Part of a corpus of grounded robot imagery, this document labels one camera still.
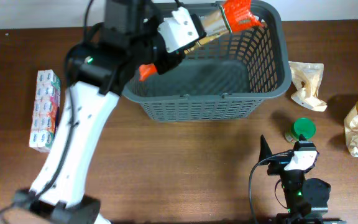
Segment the orange pasta package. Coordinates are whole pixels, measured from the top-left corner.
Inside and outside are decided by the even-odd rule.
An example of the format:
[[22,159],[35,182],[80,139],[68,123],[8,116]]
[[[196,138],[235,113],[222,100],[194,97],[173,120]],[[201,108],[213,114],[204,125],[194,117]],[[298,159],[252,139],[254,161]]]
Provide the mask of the orange pasta package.
[[[206,32],[206,36],[197,41],[194,47],[185,51],[186,54],[201,46],[219,38],[224,34],[233,34],[253,27],[261,26],[262,23],[250,10],[251,0],[229,0],[219,4],[217,9],[206,16],[198,16]],[[151,75],[139,74],[139,80],[144,81]]]

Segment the tissue pack multipack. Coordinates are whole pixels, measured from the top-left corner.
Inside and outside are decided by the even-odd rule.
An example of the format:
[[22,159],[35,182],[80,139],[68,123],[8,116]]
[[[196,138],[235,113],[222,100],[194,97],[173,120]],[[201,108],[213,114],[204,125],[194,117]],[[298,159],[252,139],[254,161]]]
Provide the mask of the tissue pack multipack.
[[49,152],[55,139],[61,97],[60,79],[53,70],[39,70],[35,89],[29,147]]

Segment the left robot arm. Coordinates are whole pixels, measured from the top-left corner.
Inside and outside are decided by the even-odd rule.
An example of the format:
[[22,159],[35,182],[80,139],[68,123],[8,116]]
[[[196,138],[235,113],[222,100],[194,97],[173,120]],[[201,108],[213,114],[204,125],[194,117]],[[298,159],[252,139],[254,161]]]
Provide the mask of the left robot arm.
[[48,157],[12,207],[50,223],[97,223],[101,202],[85,195],[91,159],[125,85],[141,65],[159,73],[177,67],[185,50],[205,37],[201,19],[180,2],[165,17],[152,1],[107,1],[104,20],[83,30],[66,54],[65,107]]

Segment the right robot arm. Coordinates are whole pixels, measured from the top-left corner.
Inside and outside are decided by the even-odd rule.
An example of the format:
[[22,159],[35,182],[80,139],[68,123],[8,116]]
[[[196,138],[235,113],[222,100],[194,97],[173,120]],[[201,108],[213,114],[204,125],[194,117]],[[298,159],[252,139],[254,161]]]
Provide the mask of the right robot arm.
[[331,186],[317,178],[306,179],[319,156],[313,142],[300,136],[293,149],[273,154],[263,136],[260,137],[258,165],[267,166],[268,175],[280,177],[288,213],[279,213],[275,223],[322,223],[328,212]]

